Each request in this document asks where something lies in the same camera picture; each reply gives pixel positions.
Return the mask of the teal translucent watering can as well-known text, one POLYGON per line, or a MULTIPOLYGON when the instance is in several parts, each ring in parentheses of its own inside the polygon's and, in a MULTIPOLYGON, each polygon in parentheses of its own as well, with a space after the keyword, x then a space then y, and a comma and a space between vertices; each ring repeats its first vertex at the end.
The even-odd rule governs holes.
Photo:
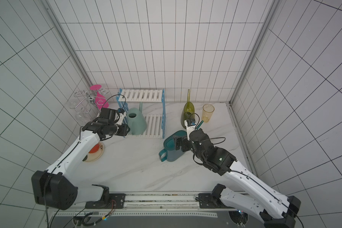
POLYGON ((161 162, 169 161, 174 162, 178 158, 180 158, 185 152, 182 152, 180 150, 175 150, 175 144, 174 144, 174 137, 176 136, 187 136, 187 132, 185 130, 179 130, 169 136, 164 142, 163 142, 163 149, 159 152, 159 159, 161 162))

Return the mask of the mint green watering can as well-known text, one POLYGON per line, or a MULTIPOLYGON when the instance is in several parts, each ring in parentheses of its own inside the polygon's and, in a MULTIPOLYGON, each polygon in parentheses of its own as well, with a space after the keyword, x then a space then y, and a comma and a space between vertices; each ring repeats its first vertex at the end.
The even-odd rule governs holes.
POLYGON ((130 128, 131 135, 142 135, 147 129, 147 122, 142 113, 143 103, 139 104, 138 108, 131 108, 127 112, 127 124, 130 128))

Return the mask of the olive green watering can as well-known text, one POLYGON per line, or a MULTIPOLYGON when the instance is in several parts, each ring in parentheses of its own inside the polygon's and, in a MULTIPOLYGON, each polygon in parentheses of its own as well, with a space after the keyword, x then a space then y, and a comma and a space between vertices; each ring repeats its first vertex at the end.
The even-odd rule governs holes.
POLYGON ((190 100, 191 98, 191 90, 188 90, 187 102, 184 105, 184 108, 181 112, 180 123, 181 126, 186 129, 184 121, 189 119, 190 117, 194 118, 195 107, 194 104, 190 100))

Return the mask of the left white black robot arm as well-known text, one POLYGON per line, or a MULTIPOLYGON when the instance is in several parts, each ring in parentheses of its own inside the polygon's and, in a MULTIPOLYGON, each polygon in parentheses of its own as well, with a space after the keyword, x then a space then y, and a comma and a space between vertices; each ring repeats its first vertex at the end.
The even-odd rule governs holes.
POLYGON ((129 133, 129 126, 123 123, 125 116, 123 108, 102 108, 99 117, 86 123, 80 129, 79 137, 60 158, 45 171, 33 174, 31 183, 35 202, 63 211, 83 202, 96 208, 108 207, 111 204, 108 187, 95 184, 78 187, 72 178, 77 167, 99 142, 129 133))

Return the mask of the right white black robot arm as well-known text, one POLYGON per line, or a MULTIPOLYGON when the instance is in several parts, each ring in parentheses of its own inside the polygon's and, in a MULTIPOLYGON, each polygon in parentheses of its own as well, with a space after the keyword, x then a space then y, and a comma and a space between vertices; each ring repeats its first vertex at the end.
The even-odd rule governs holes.
POLYGON ((293 228, 299 219, 301 201, 286 196, 268 186, 250 172, 233 154, 217 147, 202 129, 193 130, 186 136, 174 138, 176 149, 191 151, 201 165, 210 171, 234 181, 247 194, 237 193, 217 184, 212 193, 212 203, 221 202, 258 219, 266 228, 293 228))

